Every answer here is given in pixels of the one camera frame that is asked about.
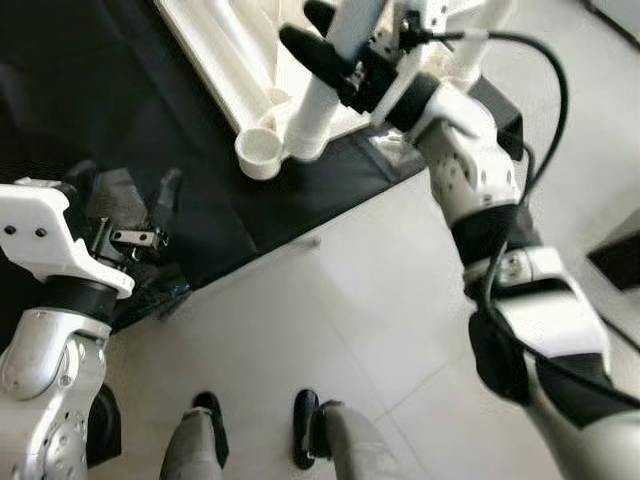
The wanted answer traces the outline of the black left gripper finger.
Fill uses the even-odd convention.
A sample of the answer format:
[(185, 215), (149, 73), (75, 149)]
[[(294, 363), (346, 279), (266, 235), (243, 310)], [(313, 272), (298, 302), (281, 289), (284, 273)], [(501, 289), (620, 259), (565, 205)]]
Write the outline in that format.
[(178, 168), (166, 170), (157, 184), (157, 191), (150, 204), (151, 230), (157, 241), (168, 241), (173, 224), (177, 221), (180, 206), (180, 191), (184, 184), (184, 173)]
[(67, 172), (61, 175), (61, 188), (67, 193), (70, 201), (90, 201), (100, 172), (99, 164), (83, 160), (70, 166)]

